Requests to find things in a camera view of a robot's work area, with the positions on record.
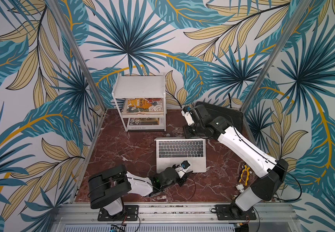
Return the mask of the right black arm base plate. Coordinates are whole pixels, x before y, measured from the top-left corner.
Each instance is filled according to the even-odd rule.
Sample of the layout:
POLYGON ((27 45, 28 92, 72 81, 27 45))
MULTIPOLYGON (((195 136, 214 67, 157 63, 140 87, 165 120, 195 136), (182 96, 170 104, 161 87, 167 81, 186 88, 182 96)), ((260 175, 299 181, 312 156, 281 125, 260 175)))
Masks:
POLYGON ((233 205, 215 205, 213 211, 217 215, 218 220, 236 220, 236 221, 252 221, 257 219, 255 209, 252 207, 248 211, 242 211, 233 205))

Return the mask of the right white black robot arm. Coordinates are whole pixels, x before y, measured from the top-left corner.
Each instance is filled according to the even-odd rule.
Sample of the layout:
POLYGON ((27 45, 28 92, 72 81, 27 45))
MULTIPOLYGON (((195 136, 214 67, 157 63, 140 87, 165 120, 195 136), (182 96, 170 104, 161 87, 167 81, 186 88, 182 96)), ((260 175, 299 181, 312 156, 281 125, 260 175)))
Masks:
POLYGON ((256 147, 235 127, 230 114, 216 111, 211 115, 203 104, 193 108, 184 107, 184 136, 186 138, 214 139, 232 150, 258 177, 249 187, 240 193, 226 210, 227 214, 240 219, 260 201, 270 201, 284 182, 288 163, 284 159, 275 159, 256 147))

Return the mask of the silver laptop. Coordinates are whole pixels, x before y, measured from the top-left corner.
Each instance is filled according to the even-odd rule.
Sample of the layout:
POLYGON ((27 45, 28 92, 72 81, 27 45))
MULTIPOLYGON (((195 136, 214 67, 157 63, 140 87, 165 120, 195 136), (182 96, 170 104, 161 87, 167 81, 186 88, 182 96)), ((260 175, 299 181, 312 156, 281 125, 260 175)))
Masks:
POLYGON ((156 170, 158 173, 167 167, 179 165, 185 160, 190 164, 189 171, 207 171, 206 140, 184 139, 182 137, 156 138, 156 170))

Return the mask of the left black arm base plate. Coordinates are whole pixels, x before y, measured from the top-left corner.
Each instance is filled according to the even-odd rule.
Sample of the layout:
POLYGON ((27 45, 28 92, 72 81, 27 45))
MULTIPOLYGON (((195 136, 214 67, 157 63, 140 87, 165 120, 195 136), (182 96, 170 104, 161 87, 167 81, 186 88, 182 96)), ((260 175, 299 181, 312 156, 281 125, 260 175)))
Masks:
POLYGON ((101 222, 114 222, 114 221, 138 221, 139 206, 138 205, 125 205, 121 212, 110 215, 109 212, 101 208, 98 215, 98 221, 101 222))

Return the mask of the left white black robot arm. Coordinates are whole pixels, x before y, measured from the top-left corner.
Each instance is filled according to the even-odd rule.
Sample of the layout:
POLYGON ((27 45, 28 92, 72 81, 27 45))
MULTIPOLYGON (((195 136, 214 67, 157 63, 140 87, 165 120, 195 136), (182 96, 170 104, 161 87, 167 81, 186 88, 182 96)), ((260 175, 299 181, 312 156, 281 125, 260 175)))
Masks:
POLYGON ((106 211, 110 216, 118 215, 125 211, 122 197, 128 194, 154 197, 176 184, 182 187, 192 173, 186 160, 151 177, 134 175, 123 164, 115 166, 88 179, 90 208, 106 211))

